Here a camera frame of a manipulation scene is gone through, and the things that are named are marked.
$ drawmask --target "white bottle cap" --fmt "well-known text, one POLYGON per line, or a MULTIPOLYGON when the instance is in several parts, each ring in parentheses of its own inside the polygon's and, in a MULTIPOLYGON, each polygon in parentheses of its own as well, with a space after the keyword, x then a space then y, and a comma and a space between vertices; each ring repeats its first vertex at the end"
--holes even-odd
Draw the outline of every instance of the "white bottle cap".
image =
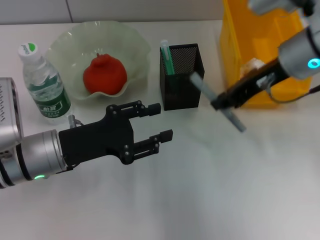
POLYGON ((42 56, 38 46, 33 42, 21 44, 18 48, 18 54, 24 64, 34 63, 42 56))

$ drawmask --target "plastic bottle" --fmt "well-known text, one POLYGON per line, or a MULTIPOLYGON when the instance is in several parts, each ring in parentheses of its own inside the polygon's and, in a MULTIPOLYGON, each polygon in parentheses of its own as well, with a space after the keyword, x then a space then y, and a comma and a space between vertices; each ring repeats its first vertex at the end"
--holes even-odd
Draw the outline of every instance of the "plastic bottle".
POLYGON ((71 102, 55 67, 32 42, 18 48, 23 62, 23 79, 41 114, 51 124, 61 124, 72 114, 71 102))

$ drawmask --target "mesh pen holder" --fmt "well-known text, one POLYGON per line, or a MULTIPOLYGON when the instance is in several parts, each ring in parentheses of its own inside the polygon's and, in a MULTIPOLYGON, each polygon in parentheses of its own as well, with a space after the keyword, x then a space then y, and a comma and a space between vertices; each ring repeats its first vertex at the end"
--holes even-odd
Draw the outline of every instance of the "mesh pen holder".
POLYGON ((197 72, 205 75, 198 44, 169 47, 174 68, 168 75, 160 49, 160 89, 165 111, 190 109, 199 106, 201 92, 190 82, 190 75, 197 72))

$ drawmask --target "green pen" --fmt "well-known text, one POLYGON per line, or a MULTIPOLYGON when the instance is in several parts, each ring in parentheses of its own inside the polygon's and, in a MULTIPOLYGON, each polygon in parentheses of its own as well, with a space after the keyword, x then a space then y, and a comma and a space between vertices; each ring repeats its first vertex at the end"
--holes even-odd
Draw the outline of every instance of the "green pen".
POLYGON ((169 43, 167 40, 162 40, 160 44, 161 44, 161 53, 162 53, 166 73, 167 75, 174 75, 175 69, 174 69, 174 64, 172 62, 169 43))

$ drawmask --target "yellow bin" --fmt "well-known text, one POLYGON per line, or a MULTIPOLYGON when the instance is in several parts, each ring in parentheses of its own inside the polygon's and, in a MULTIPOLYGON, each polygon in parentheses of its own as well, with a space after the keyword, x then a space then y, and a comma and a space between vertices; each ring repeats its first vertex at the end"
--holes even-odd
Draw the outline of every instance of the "yellow bin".
MULTIPOLYGON (((242 65, 257 58, 265 63, 278 56, 278 46, 303 29, 297 12, 288 14, 274 10, 263 16, 252 13, 248 0, 223 0, 224 16, 220 35, 220 48, 227 88, 240 79, 242 65)), ((309 91, 312 78, 288 78, 271 88, 279 100, 294 99, 309 91)), ((251 98, 244 107, 274 108, 274 103, 263 91, 251 98)))

